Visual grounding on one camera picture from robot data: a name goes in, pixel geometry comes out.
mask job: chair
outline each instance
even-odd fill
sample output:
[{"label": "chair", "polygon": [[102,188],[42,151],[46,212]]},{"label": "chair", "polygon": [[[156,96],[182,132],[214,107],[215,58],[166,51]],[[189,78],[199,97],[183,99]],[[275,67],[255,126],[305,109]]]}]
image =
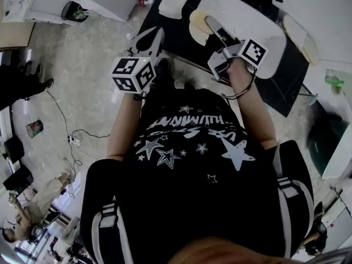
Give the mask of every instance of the chair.
[{"label": "chair", "polygon": [[49,213],[46,218],[43,220],[42,224],[33,224],[31,228],[31,234],[28,238],[29,243],[37,244],[43,234],[47,231],[47,228],[56,221],[62,215],[61,212],[54,211]]}]

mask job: floor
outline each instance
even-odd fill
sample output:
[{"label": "floor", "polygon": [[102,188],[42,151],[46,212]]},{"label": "floor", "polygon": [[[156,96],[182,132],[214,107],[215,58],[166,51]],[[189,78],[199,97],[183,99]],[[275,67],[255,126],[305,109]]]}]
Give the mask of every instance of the floor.
[{"label": "floor", "polygon": [[[129,44],[126,34],[138,32],[147,11],[148,8],[137,7],[128,23],[91,16],[78,26],[35,25],[26,53],[31,52],[31,59],[44,65],[43,80],[54,78],[50,93],[65,115],[68,133],[76,129],[85,129],[97,136],[110,133],[122,94],[114,92],[114,84],[107,74],[115,57]],[[231,94],[229,87],[212,81],[210,74],[200,69],[178,60],[174,61],[173,67],[177,87],[191,80],[197,87]],[[295,140],[298,143],[311,174],[315,200],[319,201],[329,189],[319,179],[305,147],[308,132],[321,113],[318,104],[309,106],[310,100],[299,96],[288,118],[270,107],[268,110],[280,141]],[[237,103],[233,102],[232,107],[240,117]],[[45,92],[27,102],[17,101],[13,115],[16,133],[24,144],[23,163],[33,173],[34,187],[40,189],[46,181],[64,171],[64,158],[73,163],[64,118]],[[44,130],[31,139],[26,125],[38,119],[43,122]],[[80,174],[69,187],[70,194],[64,194],[55,202],[70,217],[80,215],[86,172],[95,160],[105,158],[107,141],[82,134],[84,146],[73,148],[74,157],[83,165],[75,166]]]}]

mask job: cable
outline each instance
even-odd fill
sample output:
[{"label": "cable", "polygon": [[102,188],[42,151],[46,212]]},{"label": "cable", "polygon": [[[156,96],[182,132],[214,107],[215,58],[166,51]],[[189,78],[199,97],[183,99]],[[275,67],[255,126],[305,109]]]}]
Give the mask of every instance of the cable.
[{"label": "cable", "polygon": [[226,100],[237,100],[239,99],[241,96],[243,96],[244,94],[246,94],[252,87],[253,83],[254,83],[254,80],[256,79],[256,72],[257,72],[257,69],[254,68],[254,72],[252,74],[252,80],[251,82],[248,84],[248,86],[246,87],[246,89],[244,89],[242,92],[236,94],[236,95],[233,95],[233,96],[226,96],[224,93],[221,94],[221,96],[226,99]]},{"label": "cable", "polygon": [[342,203],[345,205],[347,212],[350,214],[350,217],[352,218],[350,210],[348,209],[347,205],[346,205],[345,202],[343,201],[343,199],[342,199],[342,197],[340,196],[340,194],[336,191],[336,188],[330,186],[330,189],[332,189],[332,190],[335,191],[335,193],[336,193],[336,194],[338,195],[338,197],[341,199]]},{"label": "cable", "polygon": [[[64,118],[64,120],[65,120],[65,128],[66,128],[67,139],[68,139],[68,140],[67,140],[67,143],[68,143],[68,145],[70,146],[70,153],[71,153],[71,156],[72,156],[72,159],[73,159],[72,169],[73,169],[74,175],[76,176],[75,164],[76,164],[77,166],[82,166],[83,163],[82,163],[82,161],[80,161],[79,159],[76,159],[76,158],[73,156],[73,148],[72,148],[72,145],[70,144],[70,135],[69,135],[69,132],[68,132],[67,120],[66,120],[66,117],[65,117],[64,113],[62,112],[60,106],[58,105],[58,103],[57,103],[57,101],[55,100],[55,98],[53,97],[53,95],[51,95],[48,91],[46,91],[46,92],[52,97],[52,99],[54,100],[56,106],[57,106],[58,109],[60,110],[60,112],[61,112],[61,114],[62,114],[62,116],[63,116],[63,118]],[[90,134],[89,132],[87,132],[87,131],[84,130],[84,129],[78,129],[78,130],[74,130],[74,131],[72,132],[72,137],[73,137],[73,134],[74,134],[75,132],[78,132],[78,131],[83,131],[83,132],[85,132],[87,135],[92,136],[92,137],[95,137],[95,138],[99,138],[99,139],[101,139],[101,138],[107,138],[107,137],[110,136],[110,134],[109,134],[109,135],[106,135],[106,136],[96,136],[96,135]]]},{"label": "cable", "polygon": [[83,131],[83,132],[86,133],[87,135],[92,136],[92,137],[95,137],[95,138],[98,138],[98,139],[110,137],[110,134],[109,134],[109,135],[106,135],[106,136],[96,136],[96,135],[92,135],[92,134],[88,133],[88,132],[87,132],[86,130],[84,130],[84,129],[77,129],[77,130],[74,130],[74,131],[72,132],[72,137],[74,137],[73,133],[78,132],[78,131]]},{"label": "cable", "polygon": [[90,155],[88,155],[85,145],[83,145],[82,143],[81,143],[81,145],[82,145],[82,146],[83,146],[83,148],[84,148],[85,155],[86,155],[87,157],[91,158],[92,160],[97,161],[97,159],[96,159],[96,158],[91,157]]},{"label": "cable", "polygon": [[66,117],[65,117],[64,113],[63,113],[62,110],[60,109],[60,106],[59,106],[58,103],[56,102],[55,98],[54,98],[48,91],[46,91],[46,92],[50,95],[50,97],[53,98],[53,100],[54,100],[56,106],[58,107],[58,109],[60,110],[62,116],[64,117],[64,120],[65,120],[65,127],[66,127],[66,132],[67,132],[67,137],[70,137],[70,135],[68,134],[67,121],[66,121]]}]

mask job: wall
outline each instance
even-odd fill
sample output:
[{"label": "wall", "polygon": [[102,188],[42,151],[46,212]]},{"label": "wall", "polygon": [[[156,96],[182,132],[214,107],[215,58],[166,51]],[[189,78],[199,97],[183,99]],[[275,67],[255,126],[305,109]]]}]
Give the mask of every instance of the wall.
[{"label": "wall", "polygon": [[275,4],[313,37],[321,59],[352,63],[352,0],[284,0]]}]

